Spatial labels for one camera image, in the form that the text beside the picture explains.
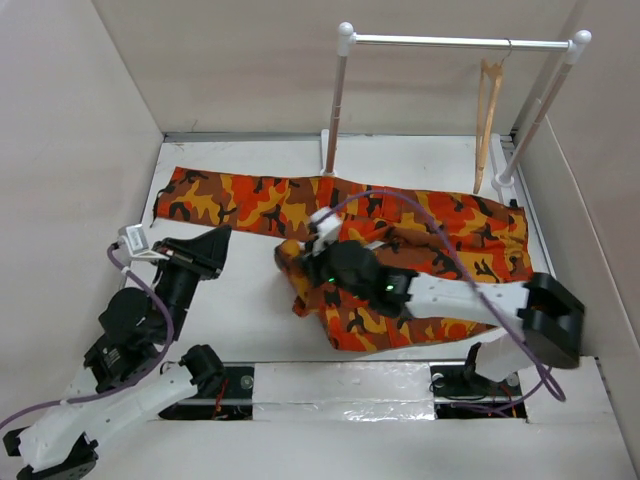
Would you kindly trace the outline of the orange camouflage trousers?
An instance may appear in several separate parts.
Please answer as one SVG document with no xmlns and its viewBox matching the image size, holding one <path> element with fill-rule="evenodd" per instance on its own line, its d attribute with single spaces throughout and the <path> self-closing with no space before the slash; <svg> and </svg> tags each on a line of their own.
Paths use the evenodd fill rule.
<svg viewBox="0 0 640 480">
<path fill-rule="evenodd" d="M 178 167 L 158 191 L 154 217 L 281 239 L 275 262 L 296 293 L 293 312 L 318 317 L 336 350 L 374 352 L 464 340 L 486 324 L 452 317 L 392 319 L 330 284 L 314 288 L 301 278 L 295 256 L 309 240 L 309 217 L 346 204 L 342 241 L 373 244 L 392 267 L 477 282 L 526 281 L 533 274 L 526 214 L 519 207 L 472 194 L 406 190 L 337 177 L 272 177 Z"/>
</svg>

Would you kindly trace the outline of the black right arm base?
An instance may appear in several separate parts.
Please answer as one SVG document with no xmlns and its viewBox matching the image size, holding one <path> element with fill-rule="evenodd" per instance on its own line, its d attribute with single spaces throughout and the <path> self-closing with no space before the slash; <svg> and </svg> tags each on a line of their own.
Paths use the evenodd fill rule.
<svg viewBox="0 0 640 480">
<path fill-rule="evenodd" d="M 429 390 L 438 420 L 527 418 L 516 373 L 496 383 L 465 372 L 463 365 L 436 365 L 431 369 Z"/>
</svg>

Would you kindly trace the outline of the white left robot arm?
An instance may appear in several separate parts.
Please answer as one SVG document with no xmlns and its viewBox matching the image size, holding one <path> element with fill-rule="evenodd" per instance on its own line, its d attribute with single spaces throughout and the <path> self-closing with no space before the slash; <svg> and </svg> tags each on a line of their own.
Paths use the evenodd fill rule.
<svg viewBox="0 0 640 480">
<path fill-rule="evenodd" d="M 60 400 L 27 407 L 1 423 L 6 454 L 23 463 L 19 479 L 81 479 L 123 430 L 195 395 L 215 396 L 225 367 L 209 345 L 166 355 L 178 340 L 198 284 L 224 268 L 231 229 L 149 243 L 141 225 L 120 229 L 109 261 L 131 286 L 100 314 L 102 335 Z"/>
</svg>

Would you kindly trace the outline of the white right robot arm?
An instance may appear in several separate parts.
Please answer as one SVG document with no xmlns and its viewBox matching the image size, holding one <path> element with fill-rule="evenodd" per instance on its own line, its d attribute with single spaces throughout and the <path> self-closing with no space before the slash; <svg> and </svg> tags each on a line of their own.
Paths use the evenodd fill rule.
<svg viewBox="0 0 640 480">
<path fill-rule="evenodd" d="M 444 279 L 386 266 L 356 241 L 315 247 L 299 263 L 313 286 L 331 283 L 387 318 L 452 317 L 502 327 L 501 338 L 468 355 L 462 381 L 473 393 L 533 365 L 580 365 L 585 306 L 547 273 L 498 284 Z"/>
</svg>

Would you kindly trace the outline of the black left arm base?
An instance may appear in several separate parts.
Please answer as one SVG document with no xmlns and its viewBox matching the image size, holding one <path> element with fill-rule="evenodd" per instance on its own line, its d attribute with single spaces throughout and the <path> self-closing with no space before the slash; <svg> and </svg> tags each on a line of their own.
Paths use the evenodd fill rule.
<svg viewBox="0 0 640 480">
<path fill-rule="evenodd" d="M 254 383 L 254 364 L 229 364 L 226 379 L 216 395 L 197 394 L 181 400 L 160 412 L 159 417 L 168 421 L 252 420 Z"/>
</svg>

